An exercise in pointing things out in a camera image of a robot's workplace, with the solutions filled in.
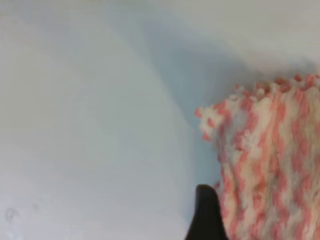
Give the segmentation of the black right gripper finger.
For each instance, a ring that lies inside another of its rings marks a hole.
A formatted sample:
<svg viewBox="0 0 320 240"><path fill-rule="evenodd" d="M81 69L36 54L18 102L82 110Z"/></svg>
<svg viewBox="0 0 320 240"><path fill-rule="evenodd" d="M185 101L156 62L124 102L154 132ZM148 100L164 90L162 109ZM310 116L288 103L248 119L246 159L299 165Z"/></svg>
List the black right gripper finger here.
<svg viewBox="0 0 320 240"><path fill-rule="evenodd" d="M195 209L186 240L227 240L217 192L206 184L195 191Z"/></svg>

